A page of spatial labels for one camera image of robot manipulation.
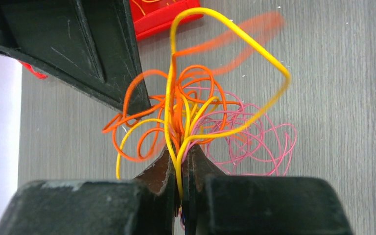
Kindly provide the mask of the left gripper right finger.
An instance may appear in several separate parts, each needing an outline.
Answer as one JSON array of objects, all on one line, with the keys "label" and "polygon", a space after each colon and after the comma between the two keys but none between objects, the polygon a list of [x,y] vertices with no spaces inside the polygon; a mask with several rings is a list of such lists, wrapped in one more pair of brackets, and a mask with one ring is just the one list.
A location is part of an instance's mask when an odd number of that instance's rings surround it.
[{"label": "left gripper right finger", "polygon": [[230,176],[204,154],[183,163],[182,216],[187,235],[351,235],[342,204],[325,180]]}]

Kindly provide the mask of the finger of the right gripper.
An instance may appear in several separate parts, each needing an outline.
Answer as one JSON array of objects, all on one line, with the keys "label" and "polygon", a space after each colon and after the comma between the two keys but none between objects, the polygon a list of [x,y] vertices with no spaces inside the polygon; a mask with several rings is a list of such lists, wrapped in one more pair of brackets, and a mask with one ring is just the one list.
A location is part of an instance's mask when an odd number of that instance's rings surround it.
[{"label": "finger of the right gripper", "polygon": [[0,0],[0,55],[120,111],[142,71],[127,0]]}]

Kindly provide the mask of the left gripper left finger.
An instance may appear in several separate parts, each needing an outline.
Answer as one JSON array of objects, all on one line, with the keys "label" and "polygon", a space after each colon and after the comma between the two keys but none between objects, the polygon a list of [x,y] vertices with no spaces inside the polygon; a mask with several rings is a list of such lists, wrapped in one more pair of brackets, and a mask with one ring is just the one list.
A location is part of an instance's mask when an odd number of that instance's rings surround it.
[{"label": "left gripper left finger", "polygon": [[132,180],[40,180],[20,187],[0,235],[171,235],[175,170],[167,148]]}]

